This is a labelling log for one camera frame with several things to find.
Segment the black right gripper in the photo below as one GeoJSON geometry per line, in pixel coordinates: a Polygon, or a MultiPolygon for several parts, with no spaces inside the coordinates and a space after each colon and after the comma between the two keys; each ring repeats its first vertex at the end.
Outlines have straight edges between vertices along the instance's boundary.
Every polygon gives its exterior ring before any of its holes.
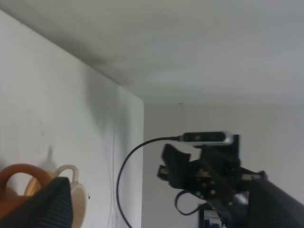
{"type": "Polygon", "coordinates": [[[227,228],[246,228],[249,222],[250,187],[254,180],[267,179],[264,171],[253,172],[241,167],[240,136],[228,143],[202,142],[200,156],[190,159],[189,153],[166,144],[162,150],[163,165],[157,176],[181,192],[189,193],[206,203],[200,208],[213,208],[227,228]]]}

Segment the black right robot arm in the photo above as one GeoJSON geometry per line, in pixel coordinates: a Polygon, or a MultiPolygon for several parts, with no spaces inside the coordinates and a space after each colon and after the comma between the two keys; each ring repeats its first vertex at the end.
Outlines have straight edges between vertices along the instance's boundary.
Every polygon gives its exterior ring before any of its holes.
{"type": "Polygon", "coordinates": [[[197,160],[166,144],[158,177],[180,194],[204,200],[203,207],[213,208],[227,228],[303,227],[302,203],[270,182],[264,171],[241,167],[239,141],[235,134],[231,143],[201,142],[197,160]]]}

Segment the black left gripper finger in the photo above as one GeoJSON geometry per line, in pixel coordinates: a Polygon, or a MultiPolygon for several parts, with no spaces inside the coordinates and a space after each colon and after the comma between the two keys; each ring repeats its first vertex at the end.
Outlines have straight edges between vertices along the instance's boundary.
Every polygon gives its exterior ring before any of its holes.
{"type": "Polygon", "coordinates": [[[35,195],[2,216],[2,228],[70,228],[73,207],[69,179],[54,178],[35,195]]]}

